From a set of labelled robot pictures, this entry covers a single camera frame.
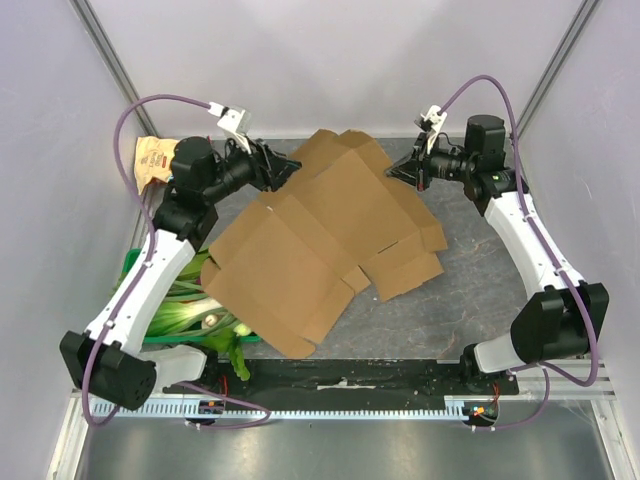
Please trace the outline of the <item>brown cardboard box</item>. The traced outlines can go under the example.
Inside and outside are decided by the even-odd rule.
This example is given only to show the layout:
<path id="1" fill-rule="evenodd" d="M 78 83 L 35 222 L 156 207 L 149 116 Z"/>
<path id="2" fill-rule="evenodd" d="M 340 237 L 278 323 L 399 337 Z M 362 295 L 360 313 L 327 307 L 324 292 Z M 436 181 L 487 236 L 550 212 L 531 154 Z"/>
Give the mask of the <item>brown cardboard box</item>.
<path id="1" fill-rule="evenodd" d="M 447 242 L 415 189 L 386 175 L 391 159 L 368 134 L 321 129 L 293 157 L 300 170 L 210 246 L 201 282 L 265 342 L 303 359 L 367 287 L 385 301 L 440 275 Z"/>

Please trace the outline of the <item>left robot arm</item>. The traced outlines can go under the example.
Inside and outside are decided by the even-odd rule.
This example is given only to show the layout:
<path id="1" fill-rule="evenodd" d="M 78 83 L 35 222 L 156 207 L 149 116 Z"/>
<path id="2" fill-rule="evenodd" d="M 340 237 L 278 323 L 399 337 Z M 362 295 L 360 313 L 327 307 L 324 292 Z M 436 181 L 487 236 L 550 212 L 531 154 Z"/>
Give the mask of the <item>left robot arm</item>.
<path id="1" fill-rule="evenodd" d="M 137 410 L 151 394 L 182 381 L 198 393 L 216 388 L 220 371 L 201 349 L 178 345 L 144 353 L 144 337 L 178 274 L 216 224 L 217 204 L 246 185 L 275 192 L 301 167 L 262 140 L 229 139 L 222 153 L 205 137 L 176 144 L 171 179 L 134 266 L 84 331 L 68 331 L 60 342 L 85 415 L 94 397 Z"/>

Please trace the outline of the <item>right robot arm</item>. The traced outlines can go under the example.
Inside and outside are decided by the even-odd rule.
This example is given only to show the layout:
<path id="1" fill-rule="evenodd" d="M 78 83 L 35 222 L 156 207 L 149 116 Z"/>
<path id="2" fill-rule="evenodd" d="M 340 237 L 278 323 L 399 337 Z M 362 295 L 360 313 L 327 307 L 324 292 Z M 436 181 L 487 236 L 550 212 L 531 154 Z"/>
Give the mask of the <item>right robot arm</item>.
<path id="1" fill-rule="evenodd" d="M 418 116 L 412 150 L 385 174 L 419 191 L 434 179 L 459 182 L 465 196 L 495 230 L 524 284 L 527 302 L 508 333 L 467 346 L 458 381 L 483 392 L 494 374 L 533 366 L 552 370 L 587 387 L 599 369 L 598 337 L 609 304 L 601 283 L 589 283 L 551 238 L 522 178 L 505 164 L 506 129 L 494 115 L 468 118 L 463 145 L 448 143 L 439 107 Z"/>

